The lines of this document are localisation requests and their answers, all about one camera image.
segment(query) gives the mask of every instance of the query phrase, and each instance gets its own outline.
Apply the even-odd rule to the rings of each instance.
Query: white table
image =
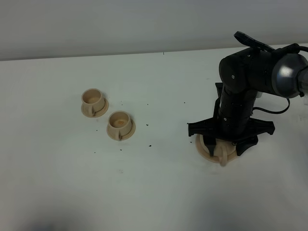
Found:
[[[0,62],[0,230],[308,230],[302,98],[282,115],[254,112],[276,131],[226,167],[188,137],[188,122],[213,114],[220,60],[241,49]],[[80,110],[88,88],[110,104],[97,119]],[[255,105],[287,102],[263,94]],[[106,133],[116,110],[136,122],[126,141]]]

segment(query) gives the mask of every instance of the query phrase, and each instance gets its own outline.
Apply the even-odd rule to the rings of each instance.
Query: white tabletop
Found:
[[[188,137],[188,122],[213,114],[220,60],[241,49],[0,62],[0,230],[308,230],[302,98],[282,115],[254,112],[274,134],[226,167]],[[109,101],[99,118],[81,113],[89,88]],[[287,101],[263,94],[255,105]],[[136,122],[126,141],[106,133],[117,110]]]

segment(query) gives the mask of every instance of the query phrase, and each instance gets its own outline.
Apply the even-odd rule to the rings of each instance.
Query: beige teacup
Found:
[[[108,118],[107,133],[116,141],[128,139],[134,134],[135,129],[135,123],[126,112],[113,112]]]
[[[81,111],[87,117],[99,117],[108,109],[108,101],[98,89],[88,89],[81,97]]]

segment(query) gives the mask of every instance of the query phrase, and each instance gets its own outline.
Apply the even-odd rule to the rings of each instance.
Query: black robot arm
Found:
[[[189,136],[201,134],[213,155],[216,139],[231,141],[237,154],[257,144],[257,135],[273,134],[273,122],[250,118],[258,92],[284,98],[303,96],[308,86],[308,61],[299,53],[306,48],[291,44],[274,50],[242,32],[234,35],[248,49],[222,59],[213,118],[188,126]]]

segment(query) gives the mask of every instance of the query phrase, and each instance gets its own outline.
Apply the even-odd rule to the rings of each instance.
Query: white wall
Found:
[[[0,59],[308,42],[306,0],[2,0]]]

